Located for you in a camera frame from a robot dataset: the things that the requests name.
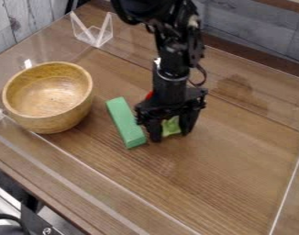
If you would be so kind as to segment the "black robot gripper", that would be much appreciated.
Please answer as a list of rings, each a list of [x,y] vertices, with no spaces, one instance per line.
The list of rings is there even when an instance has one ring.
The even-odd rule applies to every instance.
[[[200,84],[188,85],[189,73],[180,76],[167,76],[153,63],[153,80],[152,91],[157,96],[157,100],[163,105],[172,105],[179,108],[179,126],[181,134],[185,136],[193,129],[200,111],[205,107],[204,98],[208,95],[208,90]],[[134,106],[136,122],[142,125],[142,101]],[[161,121],[154,118],[148,118],[144,121],[144,126],[149,134],[152,142],[161,142]]]

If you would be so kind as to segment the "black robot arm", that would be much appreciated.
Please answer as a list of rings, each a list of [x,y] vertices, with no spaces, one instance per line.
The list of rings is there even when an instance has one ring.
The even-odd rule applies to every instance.
[[[201,21],[192,0],[110,0],[118,18],[142,24],[154,35],[157,57],[152,65],[152,91],[134,106],[136,122],[160,142],[163,123],[176,121],[177,132],[187,135],[205,107],[207,89],[189,80],[189,70],[200,69],[204,57]]]

